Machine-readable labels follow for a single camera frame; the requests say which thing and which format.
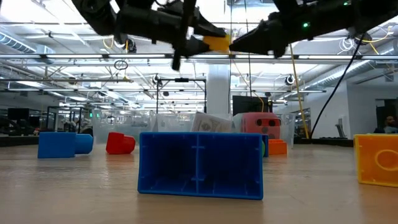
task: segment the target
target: blue toy block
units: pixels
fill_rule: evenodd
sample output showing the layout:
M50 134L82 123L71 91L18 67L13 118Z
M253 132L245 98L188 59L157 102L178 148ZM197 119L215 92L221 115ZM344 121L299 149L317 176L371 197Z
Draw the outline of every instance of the blue toy block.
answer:
M75 154L89 154L92 150L93 137L89 134L77 134Z
M141 133L138 191L262 200L262 136Z
M263 134L262 141L263 141L264 145L266 146L266 152L264 153L264 157L268 157L268 135Z
M37 158L75 157L76 133L40 133Z

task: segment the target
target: white pillar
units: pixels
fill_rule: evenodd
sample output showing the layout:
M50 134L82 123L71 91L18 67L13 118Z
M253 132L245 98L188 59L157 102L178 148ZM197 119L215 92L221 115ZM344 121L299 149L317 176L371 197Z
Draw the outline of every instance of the white pillar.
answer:
M209 65L207 75L207 113L229 113L229 65Z

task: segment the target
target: person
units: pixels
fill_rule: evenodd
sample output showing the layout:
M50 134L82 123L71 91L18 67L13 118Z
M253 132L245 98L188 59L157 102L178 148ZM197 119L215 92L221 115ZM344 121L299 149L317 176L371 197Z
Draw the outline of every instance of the person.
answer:
M386 117L386 126L384 127L385 133L398 133L396 128L396 121L393 116Z

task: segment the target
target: wooden table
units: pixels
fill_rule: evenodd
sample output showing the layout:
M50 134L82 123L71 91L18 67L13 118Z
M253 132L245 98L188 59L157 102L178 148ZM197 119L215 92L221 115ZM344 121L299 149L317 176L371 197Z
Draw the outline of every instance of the wooden table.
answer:
M398 223L398 188L359 185L347 147L264 159L263 201L140 195L138 150L36 156L37 146L0 148L0 223Z

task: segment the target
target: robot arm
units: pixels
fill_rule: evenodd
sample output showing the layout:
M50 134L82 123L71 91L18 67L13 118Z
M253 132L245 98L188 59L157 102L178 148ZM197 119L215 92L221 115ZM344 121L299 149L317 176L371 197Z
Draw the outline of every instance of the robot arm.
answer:
M350 37L357 37L380 23L398 15L397 0L274 0L279 12L268 16L252 31L236 39L229 49L268 55L275 58L285 53L296 41L348 29Z
M168 3L157 11L151 9L154 0L117 0L120 8L115 13L109 0L72 0L79 13L99 35L114 35L115 41L124 43L127 35L138 35L173 45L173 69L179 69L180 56L189 57L210 51L209 45L191 37L186 41L188 26L194 34L225 37L224 29L209 23L195 7L196 0Z

